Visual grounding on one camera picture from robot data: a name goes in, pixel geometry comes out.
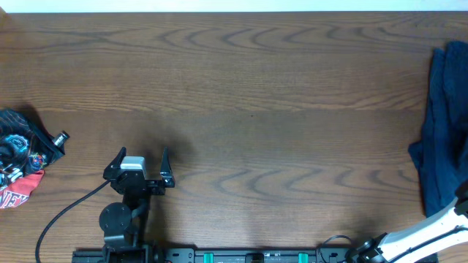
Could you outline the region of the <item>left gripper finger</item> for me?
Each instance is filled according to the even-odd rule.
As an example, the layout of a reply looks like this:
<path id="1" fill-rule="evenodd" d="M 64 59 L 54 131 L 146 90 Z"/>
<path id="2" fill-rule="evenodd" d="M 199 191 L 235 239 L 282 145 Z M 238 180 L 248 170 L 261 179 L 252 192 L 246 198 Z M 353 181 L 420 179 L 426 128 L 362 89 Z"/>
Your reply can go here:
<path id="1" fill-rule="evenodd" d="M 159 174 L 164 180 L 172 179 L 172 170 L 170 167 L 168 148 L 164 148 Z"/>
<path id="2" fill-rule="evenodd" d="M 122 147 L 121 150 L 116 155 L 116 157 L 105 168 L 105 171 L 109 172 L 109 171 L 120 169 L 121 162 L 123 161 L 126 155 L 127 155 L 127 149 L 125 147 Z"/>

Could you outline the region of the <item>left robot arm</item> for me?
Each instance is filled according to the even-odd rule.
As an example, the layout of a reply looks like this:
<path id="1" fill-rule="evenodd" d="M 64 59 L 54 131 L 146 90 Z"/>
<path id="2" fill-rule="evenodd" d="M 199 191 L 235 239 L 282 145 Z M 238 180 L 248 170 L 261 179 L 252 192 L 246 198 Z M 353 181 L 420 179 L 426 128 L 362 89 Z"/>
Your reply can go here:
<path id="1" fill-rule="evenodd" d="M 142 156 L 128 156 L 126 148 L 104 169 L 103 178 L 123 197 L 121 202 L 106 206 L 99 216 L 105 262 L 165 261 L 162 250 L 146 242 L 144 235 L 151 198 L 165 195 L 167 188 L 176 185 L 167 148 L 163 150 L 159 174 L 158 180 L 148 179 L 146 160 Z"/>

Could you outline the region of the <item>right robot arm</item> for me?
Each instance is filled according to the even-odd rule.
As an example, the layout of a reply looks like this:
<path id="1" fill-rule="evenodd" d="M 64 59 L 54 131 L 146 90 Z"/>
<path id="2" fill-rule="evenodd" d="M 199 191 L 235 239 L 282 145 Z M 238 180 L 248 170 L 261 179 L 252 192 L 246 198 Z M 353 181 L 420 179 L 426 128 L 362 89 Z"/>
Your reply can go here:
<path id="1" fill-rule="evenodd" d="M 420 223 L 383 233 L 352 249 L 347 262 L 417 262 L 467 241 L 467 182 L 447 206 Z"/>

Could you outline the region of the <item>small black metal cylinder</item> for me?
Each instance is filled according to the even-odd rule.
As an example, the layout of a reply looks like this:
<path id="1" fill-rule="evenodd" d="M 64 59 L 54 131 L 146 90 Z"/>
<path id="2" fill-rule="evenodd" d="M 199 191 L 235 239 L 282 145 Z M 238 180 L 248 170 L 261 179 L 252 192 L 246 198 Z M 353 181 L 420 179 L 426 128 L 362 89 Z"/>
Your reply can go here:
<path id="1" fill-rule="evenodd" d="M 69 135 L 65 131 L 62 131 L 53 138 L 52 142 L 57 148 L 61 148 L 68 139 Z"/>

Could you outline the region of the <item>black printed t-shirt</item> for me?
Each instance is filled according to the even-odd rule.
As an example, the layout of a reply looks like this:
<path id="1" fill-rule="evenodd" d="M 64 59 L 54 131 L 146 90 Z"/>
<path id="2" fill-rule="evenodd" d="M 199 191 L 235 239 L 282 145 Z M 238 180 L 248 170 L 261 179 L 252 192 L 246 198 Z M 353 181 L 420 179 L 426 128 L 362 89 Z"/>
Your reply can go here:
<path id="1" fill-rule="evenodd" d="M 1 187 L 34 174 L 65 155 L 49 135 L 21 113 L 1 111 Z"/>

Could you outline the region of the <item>red printed garment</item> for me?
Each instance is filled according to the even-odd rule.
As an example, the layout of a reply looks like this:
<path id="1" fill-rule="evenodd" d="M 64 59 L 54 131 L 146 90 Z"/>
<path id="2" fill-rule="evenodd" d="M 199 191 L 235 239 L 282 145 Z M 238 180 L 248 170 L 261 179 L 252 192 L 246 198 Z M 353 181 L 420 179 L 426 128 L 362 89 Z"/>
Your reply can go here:
<path id="1" fill-rule="evenodd" d="M 8 186 L 1 187 L 1 209 L 14 208 L 29 200 L 33 190 L 40 184 L 44 170 L 17 179 Z"/>

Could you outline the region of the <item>dark blue garment at right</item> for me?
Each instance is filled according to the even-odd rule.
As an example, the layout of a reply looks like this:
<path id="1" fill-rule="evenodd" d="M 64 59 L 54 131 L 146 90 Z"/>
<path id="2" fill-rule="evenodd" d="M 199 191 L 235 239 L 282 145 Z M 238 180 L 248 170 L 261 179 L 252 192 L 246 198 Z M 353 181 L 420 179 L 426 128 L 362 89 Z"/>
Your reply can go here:
<path id="1" fill-rule="evenodd" d="M 426 217 L 441 211 L 467 182 L 467 43 L 452 41 L 431 60 L 420 139 L 408 147 Z"/>

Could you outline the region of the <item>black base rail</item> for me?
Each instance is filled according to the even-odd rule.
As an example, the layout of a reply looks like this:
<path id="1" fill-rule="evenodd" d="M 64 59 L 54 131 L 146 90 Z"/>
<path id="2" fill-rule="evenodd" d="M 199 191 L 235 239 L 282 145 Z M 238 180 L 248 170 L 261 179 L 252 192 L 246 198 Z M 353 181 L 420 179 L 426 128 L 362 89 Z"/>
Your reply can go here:
<path id="1" fill-rule="evenodd" d="M 242 251 L 242 250 L 194 250 L 171 248 L 154 255 L 145 251 L 110 252 L 102 250 L 75 251 L 72 263 L 96 262 L 170 262 L 170 263 L 323 263 L 346 262 L 346 248 L 321 248 L 320 250 Z"/>

